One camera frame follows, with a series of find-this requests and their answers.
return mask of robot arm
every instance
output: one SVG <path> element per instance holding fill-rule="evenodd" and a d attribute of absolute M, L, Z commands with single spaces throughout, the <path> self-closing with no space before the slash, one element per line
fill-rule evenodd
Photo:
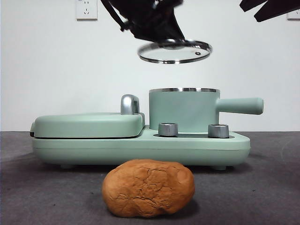
<path fill-rule="evenodd" d="M 174 7 L 183 0 L 101 0 L 121 31 L 130 30 L 135 38 L 153 42 L 167 39 L 184 40 L 177 24 Z M 294 11 L 300 8 L 300 0 L 242 0 L 240 7 L 248 11 L 266 2 L 255 14 L 258 22 Z M 128 19 L 123 22 L 114 11 Z"/>
<path fill-rule="evenodd" d="M 177 24 L 174 7 L 183 0 L 101 0 L 121 31 L 130 30 L 135 38 L 153 42 L 166 39 L 182 39 L 184 36 Z M 123 22 L 114 11 L 127 18 Z"/>

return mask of lid rim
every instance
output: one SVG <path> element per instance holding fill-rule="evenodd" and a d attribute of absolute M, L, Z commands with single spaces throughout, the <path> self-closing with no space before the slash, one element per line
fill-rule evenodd
<path fill-rule="evenodd" d="M 182 59 L 182 60 L 161 60 L 161 59 L 147 58 L 145 56 L 142 56 L 144 52 L 152 51 L 159 48 L 167 49 L 171 45 L 203 49 L 207 52 L 207 54 L 199 55 L 199 57 L 196 58 Z M 181 64 L 181 63 L 196 62 L 196 61 L 206 59 L 207 57 L 210 56 L 211 53 L 212 53 L 212 46 L 210 44 L 202 41 L 191 40 L 191 39 L 186 39 L 186 40 L 167 39 L 162 42 L 144 45 L 140 47 L 137 51 L 137 54 L 140 57 L 140 59 L 147 62 L 158 63 L 158 64 Z"/>

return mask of wall outlet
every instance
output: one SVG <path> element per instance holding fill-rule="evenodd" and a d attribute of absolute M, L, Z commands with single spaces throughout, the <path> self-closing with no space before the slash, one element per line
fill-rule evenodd
<path fill-rule="evenodd" d="M 287 20 L 300 20 L 300 9 L 288 13 Z"/>
<path fill-rule="evenodd" d="M 76 0 L 77 20 L 98 19 L 98 0 Z"/>

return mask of gray floor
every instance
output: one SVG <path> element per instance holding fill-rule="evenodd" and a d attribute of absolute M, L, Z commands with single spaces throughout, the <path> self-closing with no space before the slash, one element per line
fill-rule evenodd
<path fill-rule="evenodd" d="M 244 132 L 246 162 L 216 172 L 189 167 L 193 200 L 157 218 L 118 218 L 107 211 L 101 184 L 114 166 L 62 170 L 32 153 L 28 132 L 1 133 L 2 225 L 300 224 L 300 132 Z"/>

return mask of mint green appliance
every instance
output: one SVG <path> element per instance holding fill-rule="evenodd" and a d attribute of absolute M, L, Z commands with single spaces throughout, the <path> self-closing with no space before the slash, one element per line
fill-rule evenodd
<path fill-rule="evenodd" d="M 223 170 L 245 161 L 250 139 L 219 125 L 219 112 L 261 114 L 263 100 L 219 96 L 216 89 L 151 90 L 150 126 L 133 95 L 122 97 L 119 113 L 38 117 L 30 130 L 33 150 L 62 168 L 151 158 Z"/>

